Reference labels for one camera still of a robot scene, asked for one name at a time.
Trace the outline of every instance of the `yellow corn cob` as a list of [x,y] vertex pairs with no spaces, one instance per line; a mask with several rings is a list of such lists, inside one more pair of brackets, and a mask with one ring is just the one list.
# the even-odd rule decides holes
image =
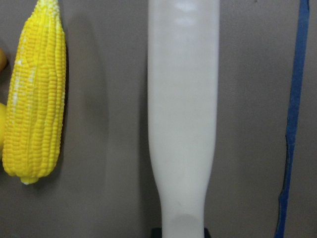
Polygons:
[[38,0],[22,30],[10,82],[3,167],[24,184],[47,176],[60,148],[66,49],[57,0]]

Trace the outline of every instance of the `blue tape strip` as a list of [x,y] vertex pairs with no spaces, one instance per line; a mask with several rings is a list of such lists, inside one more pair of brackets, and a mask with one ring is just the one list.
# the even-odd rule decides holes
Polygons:
[[290,101],[287,116],[286,144],[287,155],[284,174],[284,184],[279,196],[279,217],[276,227],[275,238],[283,238],[285,231],[288,194],[291,181],[293,155],[296,141],[297,122],[305,63],[306,42],[309,24],[309,0],[301,0],[297,26],[295,57],[293,64],[293,76],[290,93]]

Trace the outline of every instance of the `corn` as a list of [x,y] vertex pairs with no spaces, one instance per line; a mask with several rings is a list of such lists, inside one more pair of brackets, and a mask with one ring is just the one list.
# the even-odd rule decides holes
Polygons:
[[22,30],[6,109],[3,167],[24,184],[56,166],[63,121],[65,35],[57,0],[38,0]]

